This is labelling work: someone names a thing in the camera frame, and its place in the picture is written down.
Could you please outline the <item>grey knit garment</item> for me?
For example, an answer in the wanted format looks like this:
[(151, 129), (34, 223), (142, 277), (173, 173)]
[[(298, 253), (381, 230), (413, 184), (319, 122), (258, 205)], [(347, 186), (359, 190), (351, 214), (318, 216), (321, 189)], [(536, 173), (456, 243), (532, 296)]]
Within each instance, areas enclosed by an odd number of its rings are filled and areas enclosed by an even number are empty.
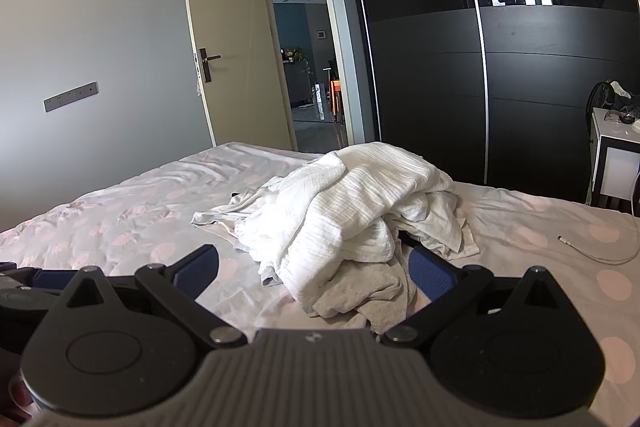
[(414, 298), (416, 285), (399, 249), (386, 263), (344, 261), (311, 310), (325, 320), (348, 315), (349, 329), (369, 326), (383, 334), (408, 317)]

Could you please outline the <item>white crinkle muslin garment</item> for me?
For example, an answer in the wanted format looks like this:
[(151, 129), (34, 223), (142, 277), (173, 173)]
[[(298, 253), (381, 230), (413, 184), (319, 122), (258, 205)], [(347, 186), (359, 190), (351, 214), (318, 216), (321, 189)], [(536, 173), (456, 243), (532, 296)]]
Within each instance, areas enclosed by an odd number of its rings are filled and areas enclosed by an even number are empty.
[(422, 157), (372, 142), (327, 153), (273, 185), (267, 202), (238, 222), (235, 235), (262, 268), (311, 308), (345, 260), (386, 262), (393, 213), (456, 251), (461, 225), (454, 182)]

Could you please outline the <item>pile of white clothes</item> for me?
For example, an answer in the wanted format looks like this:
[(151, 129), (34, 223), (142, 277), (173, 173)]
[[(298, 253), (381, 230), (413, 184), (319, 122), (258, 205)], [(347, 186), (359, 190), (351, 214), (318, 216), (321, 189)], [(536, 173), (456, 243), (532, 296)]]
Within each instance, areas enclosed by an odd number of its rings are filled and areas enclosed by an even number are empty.
[(275, 176), (231, 197), (226, 205), (194, 213), (197, 227), (221, 227), (277, 277), (298, 301), (309, 299), (344, 261), (386, 263), (397, 235), (407, 232), (442, 257), (477, 254), (473, 235), (457, 217), (448, 181), (431, 190), (413, 182), (378, 181), (362, 169), (338, 179), (301, 171)]

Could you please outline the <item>cream bedroom door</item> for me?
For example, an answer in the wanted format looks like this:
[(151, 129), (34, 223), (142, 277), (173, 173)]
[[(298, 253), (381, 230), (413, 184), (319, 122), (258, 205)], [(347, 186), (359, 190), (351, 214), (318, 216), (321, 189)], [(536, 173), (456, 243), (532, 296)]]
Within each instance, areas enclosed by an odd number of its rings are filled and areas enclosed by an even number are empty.
[[(212, 143), (294, 150), (295, 132), (271, 0), (186, 0), (198, 87)], [(204, 82), (198, 49), (221, 59)]]

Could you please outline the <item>white bedside cabinet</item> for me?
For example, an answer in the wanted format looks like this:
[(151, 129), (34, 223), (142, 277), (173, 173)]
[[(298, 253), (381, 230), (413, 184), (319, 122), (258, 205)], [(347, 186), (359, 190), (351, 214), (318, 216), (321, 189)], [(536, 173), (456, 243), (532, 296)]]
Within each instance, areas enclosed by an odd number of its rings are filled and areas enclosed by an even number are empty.
[(639, 130), (615, 110), (595, 107), (590, 116), (591, 174), (587, 204), (631, 205), (639, 195)]

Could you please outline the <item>grey wall switch panel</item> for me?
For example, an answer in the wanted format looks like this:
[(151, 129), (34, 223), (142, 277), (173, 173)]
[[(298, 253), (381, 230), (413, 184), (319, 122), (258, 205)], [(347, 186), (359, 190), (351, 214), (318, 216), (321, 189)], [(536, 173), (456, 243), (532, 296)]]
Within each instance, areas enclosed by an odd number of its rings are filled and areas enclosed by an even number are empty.
[(84, 98), (90, 98), (90, 96), (97, 95), (98, 93), (98, 84), (96, 82), (90, 82), (72, 90), (53, 95), (51, 98), (46, 98), (43, 101), (44, 111), (50, 113), (52, 110), (70, 105)]

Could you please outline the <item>black sliding wardrobe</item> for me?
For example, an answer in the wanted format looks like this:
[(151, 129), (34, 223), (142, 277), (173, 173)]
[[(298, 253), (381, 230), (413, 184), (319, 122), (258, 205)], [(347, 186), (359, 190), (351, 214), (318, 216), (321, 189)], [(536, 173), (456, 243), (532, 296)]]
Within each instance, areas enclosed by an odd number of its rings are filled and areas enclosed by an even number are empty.
[(359, 0), (378, 135), (463, 182), (583, 202), (591, 89), (639, 87), (639, 0)]

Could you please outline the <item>pink dotted grey bedsheet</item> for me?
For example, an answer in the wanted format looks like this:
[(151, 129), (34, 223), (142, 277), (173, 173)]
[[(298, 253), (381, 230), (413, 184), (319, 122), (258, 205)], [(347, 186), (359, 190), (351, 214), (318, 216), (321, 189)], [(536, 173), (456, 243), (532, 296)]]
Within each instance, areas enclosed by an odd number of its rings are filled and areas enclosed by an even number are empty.
[[(223, 145), (78, 197), (1, 234), (1, 257), (18, 265), (78, 269), (96, 265), (129, 275), (149, 262), (170, 265), (212, 244), (215, 282), (200, 303), (253, 335), (261, 327), (340, 327), (341, 317), (311, 317), (281, 286), (260, 283), (255, 263), (225, 239), (194, 227), (194, 213), (285, 176), (303, 153)], [(499, 277), (547, 268), (573, 301), (605, 357), (593, 412), (627, 426), (639, 415), (639, 222), (615, 210), (504, 188), (458, 183), (458, 213), (477, 243), (474, 262)]]

